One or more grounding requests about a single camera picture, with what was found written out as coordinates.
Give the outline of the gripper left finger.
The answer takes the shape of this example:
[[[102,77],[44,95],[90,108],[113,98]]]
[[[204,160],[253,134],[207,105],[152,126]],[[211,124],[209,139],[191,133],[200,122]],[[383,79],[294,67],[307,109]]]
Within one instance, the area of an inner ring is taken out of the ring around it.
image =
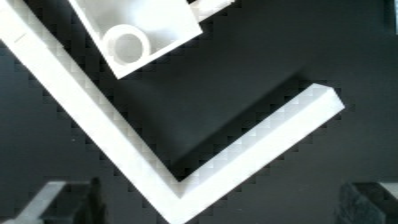
[[[17,216],[0,224],[106,224],[99,179],[49,181]]]

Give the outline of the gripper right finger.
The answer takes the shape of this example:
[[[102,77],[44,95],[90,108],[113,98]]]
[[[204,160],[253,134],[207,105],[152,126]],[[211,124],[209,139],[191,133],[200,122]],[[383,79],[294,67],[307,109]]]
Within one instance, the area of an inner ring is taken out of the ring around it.
[[[398,224],[398,198],[376,182],[340,186],[333,224]]]

